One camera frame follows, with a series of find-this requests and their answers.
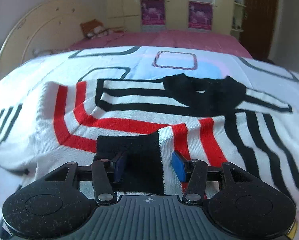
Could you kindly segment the striped red black white sweater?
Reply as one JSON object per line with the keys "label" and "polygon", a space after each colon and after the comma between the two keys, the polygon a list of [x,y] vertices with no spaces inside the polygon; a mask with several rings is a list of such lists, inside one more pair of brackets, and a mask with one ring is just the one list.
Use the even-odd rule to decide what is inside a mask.
{"label": "striped red black white sweater", "polygon": [[30,183],[68,161],[128,155],[125,192],[182,194],[172,153],[227,161],[299,210],[299,110],[232,77],[47,82],[0,111],[0,166]]}

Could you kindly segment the white patterned bed sheet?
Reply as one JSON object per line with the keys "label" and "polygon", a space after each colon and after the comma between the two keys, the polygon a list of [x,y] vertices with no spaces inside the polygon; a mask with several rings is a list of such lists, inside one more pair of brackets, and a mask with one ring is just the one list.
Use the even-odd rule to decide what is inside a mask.
{"label": "white patterned bed sheet", "polygon": [[[71,86],[87,80],[157,80],[179,74],[232,77],[299,110],[299,73],[205,50],[123,46],[26,62],[0,81],[0,111],[19,105],[47,82]],[[299,239],[296,204],[234,163],[215,167],[206,162],[203,202],[185,203],[187,183],[182,194],[122,191],[128,155],[121,153],[126,154],[126,166],[113,185],[116,203],[95,201],[94,158],[88,165],[68,161],[30,183],[27,174],[0,166],[0,239]]]}

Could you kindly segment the orange white pillow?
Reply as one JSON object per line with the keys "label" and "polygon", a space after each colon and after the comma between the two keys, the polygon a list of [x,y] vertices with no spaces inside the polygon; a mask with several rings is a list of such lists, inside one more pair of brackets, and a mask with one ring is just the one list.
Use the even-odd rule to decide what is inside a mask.
{"label": "orange white pillow", "polygon": [[81,23],[80,27],[84,37],[87,39],[104,37],[111,34],[122,34],[126,31],[124,27],[107,28],[102,22],[96,19]]}

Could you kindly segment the lower right purple poster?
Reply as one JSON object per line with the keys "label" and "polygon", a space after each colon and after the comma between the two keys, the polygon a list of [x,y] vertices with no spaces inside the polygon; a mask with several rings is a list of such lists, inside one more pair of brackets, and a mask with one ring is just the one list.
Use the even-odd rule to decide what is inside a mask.
{"label": "lower right purple poster", "polygon": [[209,3],[189,2],[188,27],[191,29],[212,29],[213,6]]}

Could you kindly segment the purple poster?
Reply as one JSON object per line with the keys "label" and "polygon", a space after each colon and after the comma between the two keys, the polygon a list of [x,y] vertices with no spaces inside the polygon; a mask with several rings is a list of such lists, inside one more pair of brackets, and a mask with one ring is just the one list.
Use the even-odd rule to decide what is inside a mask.
{"label": "purple poster", "polygon": [[209,3],[189,2],[188,27],[191,29],[212,29],[213,6]]}
{"label": "purple poster", "polygon": [[165,25],[165,0],[141,0],[142,25]]}

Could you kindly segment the cream curved headboard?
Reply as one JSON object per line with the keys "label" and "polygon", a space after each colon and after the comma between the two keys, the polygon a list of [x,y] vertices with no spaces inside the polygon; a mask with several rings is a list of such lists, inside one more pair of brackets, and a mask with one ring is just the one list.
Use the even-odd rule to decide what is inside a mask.
{"label": "cream curved headboard", "polygon": [[50,0],[25,14],[0,49],[0,80],[45,50],[63,50],[83,39],[80,24],[101,18],[75,0]]}

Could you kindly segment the lower left purple poster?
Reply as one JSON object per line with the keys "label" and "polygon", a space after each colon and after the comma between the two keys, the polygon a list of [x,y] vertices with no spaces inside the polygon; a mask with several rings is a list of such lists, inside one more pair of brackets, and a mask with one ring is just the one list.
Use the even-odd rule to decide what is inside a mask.
{"label": "lower left purple poster", "polygon": [[165,25],[165,0],[141,0],[142,25]]}

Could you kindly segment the cream wardrobe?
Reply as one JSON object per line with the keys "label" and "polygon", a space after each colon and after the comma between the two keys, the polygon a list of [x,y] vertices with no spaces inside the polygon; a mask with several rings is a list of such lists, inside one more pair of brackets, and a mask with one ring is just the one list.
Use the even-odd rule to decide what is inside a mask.
{"label": "cream wardrobe", "polygon": [[[189,2],[193,0],[164,0],[166,29],[187,30]],[[212,31],[229,35],[231,33],[234,0],[212,0]],[[106,24],[109,27],[123,27],[129,32],[140,32],[140,0],[106,0]]]}

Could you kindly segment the dark wooden door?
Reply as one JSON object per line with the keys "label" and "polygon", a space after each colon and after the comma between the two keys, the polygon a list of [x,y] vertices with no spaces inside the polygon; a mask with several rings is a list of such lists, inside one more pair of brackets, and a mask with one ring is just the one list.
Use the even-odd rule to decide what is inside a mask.
{"label": "dark wooden door", "polygon": [[267,61],[276,23],[278,0],[244,0],[243,32],[239,38],[250,55]]}

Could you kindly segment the cream corner shelf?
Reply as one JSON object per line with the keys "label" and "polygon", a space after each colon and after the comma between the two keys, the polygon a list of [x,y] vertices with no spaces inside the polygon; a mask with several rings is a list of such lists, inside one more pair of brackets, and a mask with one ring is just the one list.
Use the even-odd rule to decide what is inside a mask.
{"label": "cream corner shelf", "polygon": [[243,30],[243,18],[246,8],[245,0],[233,0],[233,18],[232,18],[232,30],[233,36],[239,37]]}

